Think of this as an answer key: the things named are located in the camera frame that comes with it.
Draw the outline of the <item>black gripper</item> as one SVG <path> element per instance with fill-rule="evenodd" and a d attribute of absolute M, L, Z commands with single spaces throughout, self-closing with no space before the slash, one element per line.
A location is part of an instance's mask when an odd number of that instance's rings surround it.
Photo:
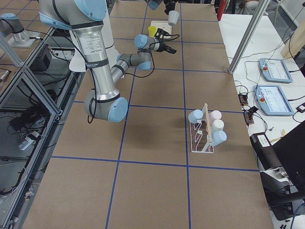
<path fill-rule="evenodd" d="M 167 10 L 174 10 L 177 0 L 164 0 L 165 8 Z"/>
<path fill-rule="evenodd" d="M 176 49 L 174 49 L 170 46 L 167 46 L 164 42 L 161 42 L 161 43 L 159 43 L 159 48 L 157 49 L 157 52 L 163 52 L 163 51 L 166 51 L 170 54 L 175 54 L 177 52 Z"/>

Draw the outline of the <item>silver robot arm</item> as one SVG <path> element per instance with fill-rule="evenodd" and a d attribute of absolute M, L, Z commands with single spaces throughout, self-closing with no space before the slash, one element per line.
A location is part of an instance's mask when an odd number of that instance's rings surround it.
<path fill-rule="evenodd" d="M 149 0 L 148 6 L 152 10 L 155 10 L 159 7 L 159 5 L 161 3 L 164 3 L 166 10 L 172 11 L 172 10 L 175 10 L 176 2 L 177 2 L 177 0 Z"/>
<path fill-rule="evenodd" d="M 39 14 L 42 23 L 57 29 L 69 30 L 75 38 L 74 47 L 83 58 L 80 71 L 89 70 L 94 88 L 85 100 L 85 110 L 90 118 L 120 122 L 128 111 L 127 100 L 115 87 L 129 67 L 149 70 L 153 63 L 152 52 L 176 50 L 166 45 L 179 37 L 158 29 L 154 37 L 139 34 L 134 39 L 136 54 L 120 54 L 111 65 L 103 38 L 106 27 L 112 35 L 107 3 L 104 0 L 40 0 Z"/>

